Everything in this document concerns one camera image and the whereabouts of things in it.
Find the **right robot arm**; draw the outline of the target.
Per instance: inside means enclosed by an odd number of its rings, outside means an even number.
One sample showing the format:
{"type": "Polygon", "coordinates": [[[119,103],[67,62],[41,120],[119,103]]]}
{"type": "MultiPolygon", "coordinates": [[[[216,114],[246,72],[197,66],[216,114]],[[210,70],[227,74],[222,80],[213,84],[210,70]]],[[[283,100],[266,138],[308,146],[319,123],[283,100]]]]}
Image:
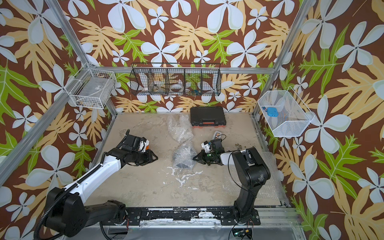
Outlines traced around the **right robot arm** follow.
{"type": "Polygon", "coordinates": [[[232,213],[223,217],[223,221],[233,219],[237,224],[261,224],[255,209],[255,200],[261,187],[271,178],[271,172],[256,148],[220,154],[206,153],[203,150],[193,160],[203,165],[219,164],[228,168],[231,164],[234,165],[240,181],[235,184],[240,188],[240,193],[234,202],[232,213]]]}

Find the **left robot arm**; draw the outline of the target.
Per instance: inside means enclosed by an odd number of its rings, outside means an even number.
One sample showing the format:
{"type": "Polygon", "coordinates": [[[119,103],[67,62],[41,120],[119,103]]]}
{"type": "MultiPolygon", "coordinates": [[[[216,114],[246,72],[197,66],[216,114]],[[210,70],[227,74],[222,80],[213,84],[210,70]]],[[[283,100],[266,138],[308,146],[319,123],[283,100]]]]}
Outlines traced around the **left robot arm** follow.
{"type": "Polygon", "coordinates": [[[92,193],[110,176],[124,166],[145,166],[158,160],[149,148],[149,140],[125,133],[119,144],[104,152],[99,164],[76,181],[63,188],[49,191],[44,214],[37,223],[33,238],[41,239],[42,227],[57,232],[52,237],[74,237],[82,229],[94,224],[111,222],[122,224],[126,220],[126,205],[116,200],[104,204],[85,206],[92,193]]]}

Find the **clear bubble wrap sheet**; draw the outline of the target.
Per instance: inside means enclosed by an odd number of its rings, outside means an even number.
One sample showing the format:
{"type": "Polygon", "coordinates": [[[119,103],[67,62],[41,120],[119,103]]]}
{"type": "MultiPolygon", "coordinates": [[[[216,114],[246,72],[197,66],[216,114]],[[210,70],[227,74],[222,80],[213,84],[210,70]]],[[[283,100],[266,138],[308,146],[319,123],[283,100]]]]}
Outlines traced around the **clear bubble wrap sheet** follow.
{"type": "Polygon", "coordinates": [[[170,115],[167,118],[168,131],[178,143],[184,143],[194,137],[188,115],[170,115]]]}

